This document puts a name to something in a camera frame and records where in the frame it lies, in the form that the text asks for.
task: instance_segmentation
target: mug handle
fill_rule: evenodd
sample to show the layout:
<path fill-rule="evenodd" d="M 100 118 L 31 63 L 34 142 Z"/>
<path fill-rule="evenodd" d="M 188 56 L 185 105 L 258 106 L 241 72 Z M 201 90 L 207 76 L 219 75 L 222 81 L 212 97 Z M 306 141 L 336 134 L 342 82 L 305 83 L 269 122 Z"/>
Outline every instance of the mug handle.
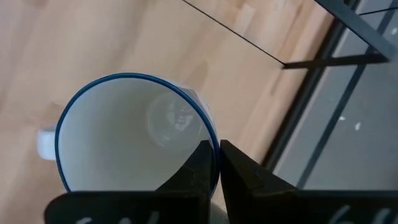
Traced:
<path fill-rule="evenodd" d="M 37 132 L 37 153 L 42 159 L 55 160 L 55 126 Z"/>

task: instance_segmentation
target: mug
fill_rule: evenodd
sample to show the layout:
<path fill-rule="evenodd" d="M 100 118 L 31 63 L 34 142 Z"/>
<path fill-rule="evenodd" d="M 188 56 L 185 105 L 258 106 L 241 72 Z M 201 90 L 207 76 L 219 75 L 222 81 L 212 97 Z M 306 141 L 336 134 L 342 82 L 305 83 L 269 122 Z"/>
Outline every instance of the mug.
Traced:
<path fill-rule="evenodd" d="M 219 145 L 208 106 L 192 90 L 158 77 L 119 73 L 84 86 L 57 125 L 38 132 L 41 158 L 56 160 L 68 192 L 156 190 L 209 140 L 218 181 Z"/>

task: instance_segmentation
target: white mug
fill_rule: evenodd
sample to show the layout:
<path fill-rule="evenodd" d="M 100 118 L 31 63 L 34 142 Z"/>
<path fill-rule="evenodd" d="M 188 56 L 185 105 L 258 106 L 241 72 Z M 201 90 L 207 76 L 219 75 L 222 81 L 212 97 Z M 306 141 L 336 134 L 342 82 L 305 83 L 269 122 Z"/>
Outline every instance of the white mug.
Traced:
<path fill-rule="evenodd" d="M 41 130 L 37 150 L 56 160 L 68 192 L 156 190 L 202 140 L 214 149 L 214 193 L 220 168 L 213 118 L 197 94 L 163 79 L 119 73 L 83 87 L 56 128 Z"/>

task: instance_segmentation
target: blue rim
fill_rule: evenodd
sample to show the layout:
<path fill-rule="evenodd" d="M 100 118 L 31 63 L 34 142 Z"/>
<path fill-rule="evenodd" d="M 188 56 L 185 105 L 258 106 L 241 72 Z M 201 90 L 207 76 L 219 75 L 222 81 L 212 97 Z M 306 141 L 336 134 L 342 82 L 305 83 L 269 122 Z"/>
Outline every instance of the blue rim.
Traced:
<path fill-rule="evenodd" d="M 218 182 L 218 178 L 220 176 L 220 165 L 219 165 L 219 158 L 220 158 L 220 147 L 218 145 L 218 141 L 217 141 L 217 136 L 215 133 L 215 130 L 213 129 L 213 127 L 211 126 L 211 123 L 209 121 L 209 119 L 206 117 L 205 113 L 200 109 L 200 107 L 187 95 L 185 94 L 182 90 L 180 90 L 177 86 L 162 80 L 160 78 L 157 77 L 153 77 L 150 75 L 145 75 L 145 74 L 140 74 L 140 73 L 117 73 L 117 74 L 113 74 L 113 75 L 108 75 L 106 77 L 100 78 L 98 80 L 95 80 L 89 84 L 87 84 L 86 86 L 84 86 L 81 90 L 79 90 L 75 96 L 72 97 L 72 99 L 69 101 L 69 103 L 67 104 L 67 106 L 65 107 L 64 111 L 61 114 L 61 117 L 58 121 L 57 124 L 57 128 L 55 130 L 55 158 L 57 161 L 57 167 L 58 167 L 58 171 L 60 173 L 60 177 L 63 183 L 63 186 L 66 188 L 67 192 L 71 192 L 67 181 L 65 179 L 65 176 L 62 172 L 62 167 L 61 167 L 61 162 L 60 162 L 60 157 L 58 154 L 58 138 L 59 138 L 59 133 L 61 130 L 61 126 L 62 126 L 62 122 L 65 119 L 69 109 L 72 107 L 72 105 L 74 104 L 74 102 L 82 95 L 84 94 L 84 92 L 86 92 L 87 90 L 89 90 L 90 88 L 93 88 L 94 86 L 106 82 L 106 81 L 110 81 L 110 80 L 114 80 L 117 78 L 138 78 L 138 79 L 143 79 L 143 80 L 149 80 L 152 81 L 154 83 L 158 83 L 162 86 L 165 86 L 167 88 L 169 88 L 170 90 L 173 90 L 176 94 L 180 95 L 184 100 L 186 100 L 194 109 L 195 111 L 199 114 L 200 118 L 203 120 L 208 132 L 210 133 L 210 138 L 211 141 L 214 145 L 214 150 L 215 150 L 215 173 L 213 175 L 213 180 L 211 181 L 211 186 L 213 187 L 211 190 L 211 196 L 213 196 L 214 191 L 216 189 L 217 186 L 217 182 Z"/>

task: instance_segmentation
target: wooden floor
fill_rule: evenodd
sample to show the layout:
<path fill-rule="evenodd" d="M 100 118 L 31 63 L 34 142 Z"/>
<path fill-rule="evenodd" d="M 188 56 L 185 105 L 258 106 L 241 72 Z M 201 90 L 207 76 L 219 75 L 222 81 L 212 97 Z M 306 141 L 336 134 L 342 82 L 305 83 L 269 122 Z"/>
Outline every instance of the wooden floor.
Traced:
<path fill-rule="evenodd" d="M 283 61 L 311 57 L 331 21 L 312 0 L 189 2 Z M 261 161 L 305 74 L 182 0 L 2 0 L 0 16 L 0 223 L 42 223 L 65 191 L 35 135 L 94 79 L 139 72 L 192 86 L 219 137 Z M 213 199 L 222 204 L 219 190 Z"/>

